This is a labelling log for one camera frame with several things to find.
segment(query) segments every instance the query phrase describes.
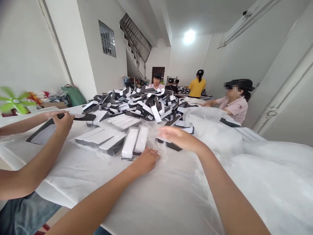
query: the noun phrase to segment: wooden door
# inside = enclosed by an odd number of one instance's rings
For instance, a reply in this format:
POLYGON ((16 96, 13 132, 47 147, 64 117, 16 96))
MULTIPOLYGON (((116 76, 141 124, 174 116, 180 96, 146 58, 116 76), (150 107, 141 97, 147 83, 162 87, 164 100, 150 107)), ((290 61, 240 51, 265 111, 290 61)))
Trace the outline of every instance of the wooden door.
POLYGON ((151 77, 151 83, 153 83, 153 75, 155 73, 161 73, 162 77, 164 77, 165 67, 152 67, 152 77, 151 77))

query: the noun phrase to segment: hand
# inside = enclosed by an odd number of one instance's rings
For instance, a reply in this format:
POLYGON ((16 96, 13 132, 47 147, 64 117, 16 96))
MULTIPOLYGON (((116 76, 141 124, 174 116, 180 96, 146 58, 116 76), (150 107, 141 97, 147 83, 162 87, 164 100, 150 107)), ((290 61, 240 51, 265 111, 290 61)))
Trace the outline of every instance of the hand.
POLYGON ((45 112, 45 113, 41 113, 46 119, 47 121, 52 118, 54 115, 56 114, 65 114, 68 113, 68 111, 65 110, 58 110, 58 111, 51 111, 51 112, 45 112))
POLYGON ((173 142, 182 149, 199 153, 207 146, 196 137, 177 127, 162 127, 159 136, 173 142))
POLYGON ((160 158, 156 150, 146 148, 129 166, 135 174, 142 176, 148 174, 156 165, 156 160, 160 158))
POLYGON ((70 129, 72 128, 74 117, 75 117, 74 115, 65 113, 64 117, 59 119, 57 114, 54 114, 52 118, 56 125, 56 132, 62 132, 62 133, 68 134, 70 129))

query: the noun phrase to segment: green fan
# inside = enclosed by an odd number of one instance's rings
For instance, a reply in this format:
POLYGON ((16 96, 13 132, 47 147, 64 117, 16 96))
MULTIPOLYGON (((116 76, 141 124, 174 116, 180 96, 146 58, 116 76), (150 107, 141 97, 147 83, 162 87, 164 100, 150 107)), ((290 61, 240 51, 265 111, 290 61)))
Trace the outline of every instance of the green fan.
POLYGON ((28 92, 22 93, 18 98, 15 98, 15 95, 11 88, 7 86, 0 86, 0 90, 2 90, 9 98, 0 96, 0 100, 6 101, 6 104, 0 106, 0 111, 3 113, 9 112, 11 109, 15 108, 18 111, 18 114, 27 114, 28 110, 25 106, 36 105, 35 102, 23 101, 29 97, 28 92))

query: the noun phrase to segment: window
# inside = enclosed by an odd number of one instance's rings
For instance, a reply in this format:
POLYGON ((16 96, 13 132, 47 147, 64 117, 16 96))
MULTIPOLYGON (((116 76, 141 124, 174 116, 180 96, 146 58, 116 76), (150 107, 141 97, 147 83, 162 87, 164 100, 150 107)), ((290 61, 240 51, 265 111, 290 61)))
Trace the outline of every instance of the window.
POLYGON ((116 57, 114 32, 104 23, 99 21, 100 36, 102 41, 103 53, 116 57))

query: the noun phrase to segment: yellow shirt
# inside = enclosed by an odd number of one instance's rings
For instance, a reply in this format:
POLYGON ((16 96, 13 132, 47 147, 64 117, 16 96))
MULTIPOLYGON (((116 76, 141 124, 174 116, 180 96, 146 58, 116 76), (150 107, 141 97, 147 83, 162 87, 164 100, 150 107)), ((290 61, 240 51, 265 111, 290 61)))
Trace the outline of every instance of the yellow shirt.
POLYGON ((201 79, 201 82, 196 78, 191 81, 189 89, 189 96, 200 97, 202 91, 205 89, 206 80, 204 78, 201 79))

